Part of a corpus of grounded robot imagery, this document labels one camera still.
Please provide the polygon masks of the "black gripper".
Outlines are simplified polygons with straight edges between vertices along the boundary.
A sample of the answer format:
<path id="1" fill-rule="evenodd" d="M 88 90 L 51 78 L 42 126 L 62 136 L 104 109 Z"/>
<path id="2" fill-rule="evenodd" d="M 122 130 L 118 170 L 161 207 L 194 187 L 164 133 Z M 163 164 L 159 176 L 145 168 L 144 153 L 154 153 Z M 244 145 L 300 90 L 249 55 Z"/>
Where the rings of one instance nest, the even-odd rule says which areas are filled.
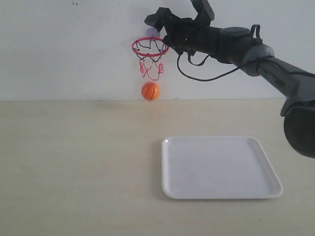
<path id="1" fill-rule="evenodd" d="M 189 55 L 196 53 L 196 50 L 187 48 L 187 46 L 195 38 L 197 31 L 206 26 L 201 20 L 179 18 L 166 7 L 159 7 L 156 13 L 145 18 L 144 23 L 158 32 L 165 28 L 166 36 L 163 38 L 163 43 L 178 55 L 182 55 L 184 52 Z"/>

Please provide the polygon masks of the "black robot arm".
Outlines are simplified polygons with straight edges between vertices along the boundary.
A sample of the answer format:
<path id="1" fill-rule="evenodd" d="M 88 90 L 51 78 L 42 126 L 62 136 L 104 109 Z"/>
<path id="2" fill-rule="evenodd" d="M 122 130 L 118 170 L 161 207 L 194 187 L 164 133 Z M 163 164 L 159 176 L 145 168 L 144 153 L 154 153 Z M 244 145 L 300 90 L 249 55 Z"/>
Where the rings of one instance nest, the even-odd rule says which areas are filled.
<path id="1" fill-rule="evenodd" d="M 211 7 L 198 6 L 197 16 L 181 18 L 160 7 L 145 24 L 165 30 L 163 42 L 178 55 L 205 53 L 220 63 L 232 64 L 252 77 L 261 76 L 286 100 L 281 110 L 284 134 L 299 154 L 315 155 L 315 76 L 275 57 L 260 37 L 260 26 L 216 28 Z"/>

